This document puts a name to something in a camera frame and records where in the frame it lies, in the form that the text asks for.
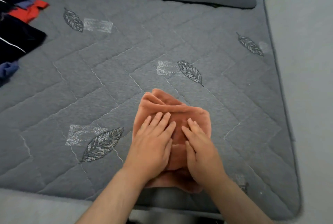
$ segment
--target floor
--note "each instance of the floor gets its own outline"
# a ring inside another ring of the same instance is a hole
[[[303,196],[296,223],[331,223],[333,211],[333,0],[266,0]],[[0,223],[74,223],[89,202],[0,189]],[[142,224],[195,223],[176,213],[136,211]]]

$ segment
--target gray mattress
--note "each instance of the gray mattress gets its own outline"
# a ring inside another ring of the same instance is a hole
[[[94,200],[122,167],[145,91],[206,109],[227,173],[271,218],[300,209],[292,140],[263,0],[252,10],[161,0],[44,0],[31,25],[44,44],[0,87],[0,187]],[[66,24],[64,7],[84,22]],[[238,32],[264,52],[253,54]],[[177,64],[185,60],[202,85]],[[123,128],[114,148],[85,162],[89,141]],[[205,193],[144,189],[137,207],[218,213]]]

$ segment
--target pillow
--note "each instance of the pillow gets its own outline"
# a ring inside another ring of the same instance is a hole
[[[156,113],[171,113],[170,122],[176,121],[176,128],[171,136],[173,139],[169,163],[156,178],[150,180],[146,187],[178,187],[189,193],[199,193],[202,187],[191,177],[187,168],[186,136],[181,126],[189,127],[187,119],[192,118],[202,130],[210,137],[210,115],[206,110],[199,107],[191,107],[180,102],[173,96],[160,89],[153,89],[152,93],[146,92],[141,99],[139,109],[133,125],[133,138],[137,134],[144,120]]]

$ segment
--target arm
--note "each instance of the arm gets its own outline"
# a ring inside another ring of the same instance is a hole
[[[228,224],[273,224],[263,211],[231,180],[213,142],[196,122],[182,127],[187,166],[193,179],[204,187]]]
[[[170,113],[162,118],[149,116],[132,141],[123,168],[116,173],[94,203],[76,224],[123,224],[137,201],[141,190],[167,166],[171,151],[171,135],[176,127]]]

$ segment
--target orange folded garment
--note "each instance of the orange folded garment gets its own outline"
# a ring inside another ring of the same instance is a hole
[[[173,145],[169,162],[165,171],[150,180],[146,187],[178,187],[189,193],[199,193],[202,187],[192,178],[187,168],[186,146],[187,140],[181,130],[181,126],[189,128],[187,119],[196,121],[208,137],[211,135],[210,115],[206,110],[199,107],[191,107],[180,102],[173,96],[160,89],[153,89],[152,93],[146,92],[141,99],[133,126],[133,139],[143,124],[144,120],[156,113],[171,113],[170,122],[177,123],[171,138]]]
[[[29,6],[26,10],[21,8],[16,8],[15,10],[10,11],[8,14],[22,20],[25,23],[29,23],[31,20],[37,18],[39,14],[39,9],[44,9],[48,7],[49,4],[36,0],[32,6]]]

